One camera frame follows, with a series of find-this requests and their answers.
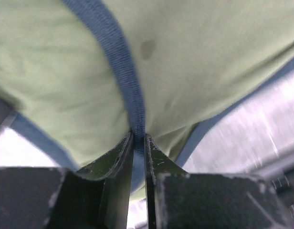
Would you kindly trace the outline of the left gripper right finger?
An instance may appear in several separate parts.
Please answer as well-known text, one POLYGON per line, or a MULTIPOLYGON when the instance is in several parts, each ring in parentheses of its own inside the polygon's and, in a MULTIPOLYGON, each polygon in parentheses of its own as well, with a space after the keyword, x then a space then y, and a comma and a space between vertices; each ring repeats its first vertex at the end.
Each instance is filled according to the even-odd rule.
POLYGON ((156 228, 155 186, 159 173, 185 175, 187 172, 175 164, 157 146, 151 135, 144 137, 145 188, 147 203, 147 224, 149 229, 156 228))

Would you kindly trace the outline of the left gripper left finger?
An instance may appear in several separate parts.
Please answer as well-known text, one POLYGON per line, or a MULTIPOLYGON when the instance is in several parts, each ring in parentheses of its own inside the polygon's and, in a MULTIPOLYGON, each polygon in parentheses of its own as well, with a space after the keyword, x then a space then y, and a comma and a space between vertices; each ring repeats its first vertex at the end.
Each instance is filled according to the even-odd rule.
POLYGON ((98 229, 126 228, 133 148, 133 133, 129 132, 113 149, 76 172, 98 187, 92 194, 96 200, 96 216, 92 222, 98 229))

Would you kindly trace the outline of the olive green t-shirt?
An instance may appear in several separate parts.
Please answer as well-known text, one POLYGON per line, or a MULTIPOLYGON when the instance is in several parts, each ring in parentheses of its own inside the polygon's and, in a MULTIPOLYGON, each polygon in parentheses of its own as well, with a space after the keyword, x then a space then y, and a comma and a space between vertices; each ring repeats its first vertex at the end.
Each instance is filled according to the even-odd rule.
POLYGON ((294 59, 294 0, 0 0, 11 128, 64 167, 129 131, 183 164, 236 103, 294 59))

